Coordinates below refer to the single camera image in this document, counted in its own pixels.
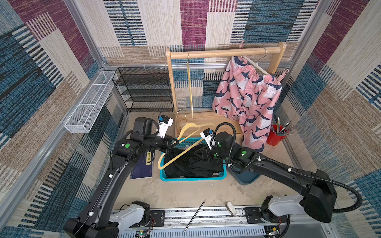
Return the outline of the yellow hanger of black shorts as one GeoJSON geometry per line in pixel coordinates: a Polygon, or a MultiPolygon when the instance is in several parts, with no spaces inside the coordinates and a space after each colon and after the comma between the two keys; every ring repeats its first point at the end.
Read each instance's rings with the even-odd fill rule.
{"type": "MultiPolygon", "coordinates": [[[[214,124],[213,123],[203,123],[203,124],[196,124],[194,122],[188,122],[186,121],[186,124],[183,126],[183,128],[181,129],[180,131],[180,134],[177,138],[177,140],[179,141],[179,144],[181,144],[182,142],[184,142],[185,140],[189,139],[191,136],[193,136],[194,134],[196,134],[198,131],[200,131],[201,128],[203,127],[207,127],[207,126],[213,126],[214,124]],[[188,129],[191,129],[191,128],[196,128],[196,131],[194,131],[193,133],[189,134],[188,136],[186,137],[183,137],[184,133],[188,130],[188,129]]],[[[200,142],[202,141],[202,139],[198,140],[197,142],[195,142],[194,144],[192,144],[188,149],[184,150],[183,152],[181,152],[179,155],[177,155],[176,157],[174,157],[173,159],[171,159],[168,163],[164,164],[164,165],[161,165],[161,162],[163,161],[165,155],[166,155],[166,152],[163,153],[159,160],[158,160],[158,164],[157,164],[157,167],[159,170],[163,170],[165,169],[166,167],[168,167],[170,164],[172,164],[173,162],[175,162],[176,160],[178,160],[179,158],[181,158],[184,154],[186,154],[190,149],[194,148],[196,145],[198,145],[200,142]]]]}

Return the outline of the black shorts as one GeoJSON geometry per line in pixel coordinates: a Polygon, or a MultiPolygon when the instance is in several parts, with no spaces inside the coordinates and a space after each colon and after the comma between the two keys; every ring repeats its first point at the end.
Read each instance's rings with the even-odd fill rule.
{"type": "Polygon", "coordinates": [[[217,165],[202,160],[201,151],[209,148],[199,144],[164,169],[169,179],[193,179],[216,177],[224,171],[223,164],[217,165]]]}

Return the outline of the yellow hanger of beige shorts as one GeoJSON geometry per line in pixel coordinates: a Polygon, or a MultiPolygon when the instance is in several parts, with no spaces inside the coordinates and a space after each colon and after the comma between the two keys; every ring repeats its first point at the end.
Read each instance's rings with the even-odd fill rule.
{"type": "Polygon", "coordinates": [[[189,57],[189,51],[187,52],[187,77],[188,77],[188,87],[189,87],[189,95],[190,95],[190,108],[191,108],[191,116],[192,119],[194,118],[194,111],[193,111],[193,96],[192,96],[192,86],[191,86],[191,69],[190,69],[190,57],[189,57]]]}

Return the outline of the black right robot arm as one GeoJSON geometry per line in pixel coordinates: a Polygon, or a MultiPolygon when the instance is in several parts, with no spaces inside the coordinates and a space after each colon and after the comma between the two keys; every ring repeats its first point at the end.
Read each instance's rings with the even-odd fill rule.
{"type": "Polygon", "coordinates": [[[330,223],[334,213],[354,211],[363,203],[359,191],[330,179],[324,171],[300,170],[268,158],[257,150],[237,144],[235,134],[207,128],[200,135],[207,143],[206,149],[201,153],[203,158],[221,159],[236,175],[244,172],[263,175],[298,192],[295,196],[267,196],[260,210],[264,220],[285,215],[307,214],[319,222],[330,223]],[[338,197],[336,186],[346,189],[356,197],[353,205],[335,208],[338,197]]]}

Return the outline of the pink patterned shorts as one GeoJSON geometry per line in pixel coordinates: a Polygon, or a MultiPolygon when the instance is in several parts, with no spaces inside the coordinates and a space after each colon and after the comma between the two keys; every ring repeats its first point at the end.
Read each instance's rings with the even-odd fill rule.
{"type": "Polygon", "coordinates": [[[239,123],[244,147],[262,152],[282,84],[275,75],[259,75],[244,58],[230,59],[212,102],[215,113],[239,123]]]}

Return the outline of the white hanger of pink shorts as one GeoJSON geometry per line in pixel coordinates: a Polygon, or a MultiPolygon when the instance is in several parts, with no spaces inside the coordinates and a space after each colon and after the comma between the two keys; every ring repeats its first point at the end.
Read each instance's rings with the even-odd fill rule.
{"type": "Polygon", "coordinates": [[[247,62],[249,62],[252,66],[254,66],[256,69],[261,71],[264,75],[269,75],[269,73],[264,70],[262,67],[260,67],[259,62],[252,61],[248,56],[242,56],[247,62]]]}

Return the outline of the turquoise plastic basket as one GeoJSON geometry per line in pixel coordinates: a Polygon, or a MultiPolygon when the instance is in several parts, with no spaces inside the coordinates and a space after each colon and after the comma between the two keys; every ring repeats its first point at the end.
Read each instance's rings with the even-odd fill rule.
{"type": "Polygon", "coordinates": [[[208,181],[223,180],[226,178],[227,170],[223,160],[219,157],[211,156],[209,160],[199,159],[193,155],[193,151],[199,149],[206,142],[201,137],[189,138],[175,146],[176,152],[169,154],[169,158],[163,156],[161,166],[167,164],[177,154],[186,150],[197,141],[200,143],[181,156],[179,159],[160,170],[160,179],[162,181],[208,181]]]}

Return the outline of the wooden clothes rack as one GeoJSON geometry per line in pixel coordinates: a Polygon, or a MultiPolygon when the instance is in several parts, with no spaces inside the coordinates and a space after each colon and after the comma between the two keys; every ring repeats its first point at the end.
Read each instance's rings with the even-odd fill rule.
{"type": "MultiPolygon", "coordinates": [[[[172,60],[182,60],[182,59],[203,59],[203,58],[217,58],[217,57],[233,57],[233,56],[250,56],[250,55],[273,55],[272,61],[270,63],[270,66],[268,68],[268,73],[274,74],[276,70],[278,69],[278,66],[281,62],[281,59],[285,53],[285,50],[287,48],[286,42],[280,42],[276,47],[262,47],[262,48],[248,48],[248,49],[229,49],[229,50],[214,50],[214,51],[193,51],[193,52],[170,52],[170,50],[167,50],[166,57],[167,57],[167,66],[168,66],[168,72],[169,72],[169,79],[170,79],[170,85],[171,85],[171,91],[172,91],[172,98],[173,98],[173,104],[174,104],[174,112],[176,113],[178,110],[178,104],[177,104],[177,97],[176,97],[176,90],[175,90],[175,82],[174,82],[174,75],[173,75],[173,67],[172,67],[172,60]]],[[[228,119],[223,117],[222,115],[217,115],[213,112],[202,112],[202,113],[196,113],[196,119],[206,119],[207,116],[211,116],[212,119],[212,125],[217,126],[219,123],[223,122],[229,122],[228,119]]],[[[175,120],[175,135],[180,135],[181,130],[181,119],[174,119],[175,120]]]]}

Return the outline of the dark blue book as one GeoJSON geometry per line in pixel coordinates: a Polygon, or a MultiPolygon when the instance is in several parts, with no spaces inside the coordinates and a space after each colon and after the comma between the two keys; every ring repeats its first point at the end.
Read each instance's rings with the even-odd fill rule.
{"type": "Polygon", "coordinates": [[[147,152],[138,160],[136,167],[130,174],[130,180],[151,178],[153,174],[154,152],[147,152]]]}

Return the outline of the dark teal plastic tray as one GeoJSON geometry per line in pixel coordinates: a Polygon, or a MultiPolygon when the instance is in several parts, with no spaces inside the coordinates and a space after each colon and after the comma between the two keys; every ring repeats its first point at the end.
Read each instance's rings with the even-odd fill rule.
{"type": "Polygon", "coordinates": [[[241,174],[236,174],[232,171],[231,168],[227,168],[227,171],[233,176],[233,178],[240,184],[240,185],[249,185],[254,183],[261,175],[258,173],[253,173],[250,171],[245,171],[241,174]]]}

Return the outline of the small white block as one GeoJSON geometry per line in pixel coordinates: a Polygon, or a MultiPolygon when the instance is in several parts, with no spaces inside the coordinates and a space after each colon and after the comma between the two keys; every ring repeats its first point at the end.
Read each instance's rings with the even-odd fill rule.
{"type": "Polygon", "coordinates": [[[225,206],[232,217],[235,217],[237,215],[237,210],[231,202],[227,202],[225,206]]]}

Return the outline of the red pen cup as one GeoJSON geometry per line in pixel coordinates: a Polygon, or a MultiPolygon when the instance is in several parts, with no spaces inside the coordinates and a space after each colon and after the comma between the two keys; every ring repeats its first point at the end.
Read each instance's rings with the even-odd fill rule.
{"type": "Polygon", "coordinates": [[[277,125],[272,125],[271,131],[266,141],[268,145],[277,146],[283,139],[286,138],[285,135],[276,134],[276,130],[277,130],[277,125]]]}

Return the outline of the thin metal rod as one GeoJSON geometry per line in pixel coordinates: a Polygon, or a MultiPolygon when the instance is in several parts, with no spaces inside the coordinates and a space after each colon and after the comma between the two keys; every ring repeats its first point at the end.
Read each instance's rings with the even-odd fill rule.
{"type": "Polygon", "coordinates": [[[185,233],[187,231],[187,229],[190,227],[190,225],[192,224],[193,220],[196,218],[197,214],[200,212],[200,210],[202,209],[202,207],[204,206],[205,202],[206,202],[207,199],[205,199],[202,204],[200,205],[200,207],[197,209],[197,211],[195,212],[195,214],[192,216],[192,218],[190,219],[190,221],[188,222],[188,224],[186,225],[186,227],[184,228],[183,230],[183,233],[185,233]]]}

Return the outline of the pink clothespin right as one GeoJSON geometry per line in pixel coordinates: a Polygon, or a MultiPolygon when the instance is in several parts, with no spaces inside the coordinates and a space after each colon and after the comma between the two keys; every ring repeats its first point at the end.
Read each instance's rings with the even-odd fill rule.
{"type": "Polygon", "coordinates": [[[282,74],[277,78],[276,83],[277,84],[280,83],[288,72],[289,72],[289,69],[286,69],[285,71],[283,71],[282,74]]]}

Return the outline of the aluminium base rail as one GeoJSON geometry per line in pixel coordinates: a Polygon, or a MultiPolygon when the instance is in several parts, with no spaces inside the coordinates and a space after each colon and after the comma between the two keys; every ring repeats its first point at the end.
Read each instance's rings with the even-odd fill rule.
{"type": "MultiPolygon", "coordinates": [[[[118,218],[122,211],[112,210],[118,218]]],[[[330,227],[306,215],[285,215],[264,220],[259,206],[235,206],[232,217],[226,207],[203,206],[185,233],[184,228],[198,207],[150,209],[146,225],[135,224],[117,238],[328,238],[330,227]]]]}

